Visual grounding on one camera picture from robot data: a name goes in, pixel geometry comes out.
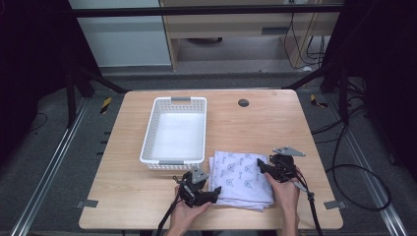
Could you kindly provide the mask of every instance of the hand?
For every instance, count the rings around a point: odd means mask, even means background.
[[[300,219],[297,213],[297,206],[298,198],[300,196],[300,189],[295,187],[293,183],[298,181],[297,178],[293,178],[284,183],[279,183],[278,181],[274,180],[268,173],[265,173],[265,177],[272,186],[278,205],[282,208],[284,213],[282,222],[282,235],[298,235],[298,221]]]
[[[178,186],[175,187],[175,194],[178,192]],[[199,207],[189,207],[184,201],[177,204],[175,209],[171,213],[170,225],[166,236],[179,236],[183,235],[191,227],[197,216],[205,212],[210,202],[205,203]]]

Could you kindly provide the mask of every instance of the black cable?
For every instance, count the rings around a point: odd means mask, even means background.
[[[348,200],[349,202],[351,202],[352,204],[354,204],[354,205],[356,205],[357,207],[360,207],[360,208],[363,208],[363,209],[366,209],[366,210],[369,210],[369,211],[380,211],[380,210],[383,210],[383,209],[385,209],[385,208],[387,208],[389,205],[390,205],[390,202],[391,202],[391,194],[390,194],[390,191],[389,191],[389,188],[387,187],[387,185],[383,182],[383,180],[378,176],[378,175],[376,175],[375,173],[373,173],[371,170],[368,170],[368,169],[366,169],[366,168],[364,168],[364,167],[362,167],[362,166],[358,166],[358,165],[354,165],[354,164],[339,164],[339,165],[335,165],[335,160],[336,160],[336,156],[337,156],[337,151],[338,151],[338,148],[339,148],[339,145],[340,145],[340,141],[341,141],[341,138],[342,138],[342,136],[343,136],[343,134],[347,131],[347,129],[348,129],[348,125],[344,125],[343,126],[343,128],[342,128],[342,131],[340,132],[340,136],[339,136],[339,138],[338,138],[338,140],[337,140],[337,143],[336,143],[336,147],[335,147],[335,149],[334,149],[334,153],[333,153],[333,157],[332,157],[332,162],[331,162],[331,168],[329,168],[328,170],[326,170],[326,173],[328,173],[329,171],[331,171],[331,174],[332,174],[332,176],[333,176],[333,181],[334,181],[334,185],[335,185],[335,187],[337,188],[337,190],[340,192],[340,194],[341,195],[343,195],[343,197],[344,198],[346,198],[346,200]],[[358,204],[357,202],[355,202],[355,201],[353,201],[352,199],[350,199],[342,190],[341,190],[341,188],[340,188],[340,186],[339,186],[339,184],[338,184],[338,182],[337,182],[337,180],[336,180],[336,175],[335,175],[335,169],[336,168],[340,168],[340,167],[354,167],[354,168],[360,168],[360,169],[362,169],[362,170],[364,170],[364,171],[366,171],[366,172],[368,172],[368,173],[370,173],[370,174],[372,174],[375,178],[377,178],[380,182],[381,182],[381,184],[383,185],[383,187],[384,187],[384,190],[386,191],[386,193],[387,193],[387,202],[383,205],[383,206],[381,206],[381,207],[368,207],[368,206],[364,206],[364,205],[361,205],[361,204]]]
[[[178,189],[177,195],[175,196],[174,201],[172,202],[171,206],[169,207],[168,211],[166,212],[165,216],[162,218],[162,220],[159,222],[159,225],[157,227],[156,236],[159,236],[162,232],[163,225],[165,224],[166,220],[168,219],[169,215],[174,211],[177,204],[181,203],[182,200],[178,200],[180,198],[180,191]]]
[[[304,175],[297,170],[297,168],[292,168],[287,165],[284,161],[277,160],[281,165],[283,165],[286,169],[290,170],[292,174],[297,178],[298,182],[305,188],[305,191],[307,193],[307,200],[310,203],[310,209],[312,212],[313,220],[316,226],[316,230],[319,234],[319,236],[323,236],[322,227],[320,226],[319,219],[317,217],[317,211],[316,211],[316,205],[314,203],[314,193],[310,192],[309,186],[307,185],[307,181],[304,178]]]
[[[45,113],[38,112],[37,115],[43,115],[45,117],[45,120],[43,121],[42,124],[38,125],[37,127],[33,128],[33,129],[30,129],[29,132],[32,132],[32,131],[35,131],[35,130],[39,129],[40,127],[42,127],[46,123],[46,121],[48,121],[48,116]]]
[[[356,107],[355,109],[353,109],[353,110],[351,110],[350,112],[349,112],[349,117],[353,114],[353,113],[355,113],[357,110],[359,110],[359,109],[363,109],[365,106],[364,105],[360,105],[360,106],[358,106],[358,107]],[[339,120],[337,120],[337,121],[335,121],[335,122],[333,122],[333,123],[330,123],[330,124],[328,124],[328,125],[325,125],[325,126],[323,126],[322,128],[319,128],[319,129],[317,129],[317,130],[315,130],[315,131],[312,131],[311,133],[312,133],[312,135],[316,135],[316,134],[319,134],[319,133],[322,133],[322,132],[325,132],[325,131],[328,131],[328,130],[330,130],[330,129],[332,129],[332,128],[334,128],[335,126],[337,126],[338,124],[340,124],[342,122],[342,119],[339,119]]]
[[[364,168],[362,166],[355,165],[355,164],[338,164],[338,165],[335,165],[334,167],[331,167],[328,170],[326,170],[326,173],[328,173],[329,171],[334,171],[335,169],[341,168],[341,167],[358,168],[358,169],[364,170],[365,172],[371,174],[372,176],[374,176],[376,179],[378,179],[380,181],[381,185],[384,188],[384,191],[387,194],[387,202],[383,206],[381,206],[381,207],[368,207],[368,206],[364,206],[364,205],[358,204],[357,202],[353,201],[343,191],[341,191],[341,189],[337,188],[338,191],[340,192],[340,194],[343,195],[344,198],[346,198],[349,202],[356,205],[357,207],[367,209],[369,211],[380,211],[380,210],[383,210],[383,209],[387,208],[390,205],[390,203],[392,201],[390,190],[389,190],[388,186],[384,183],[384,181],[381,179],[380,176],[378,176],[377,174],[375,174],[374,172],[372,172],[371,170],[369,170],[367,168]]]

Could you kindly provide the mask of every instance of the patterned fabric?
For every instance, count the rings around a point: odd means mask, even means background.
[[[209,158],[208,190],[221,186],[218,205],[263,211],[273,204],[272,187],[258,167],[258,158],[268,162],[261,154],[219,150]]]

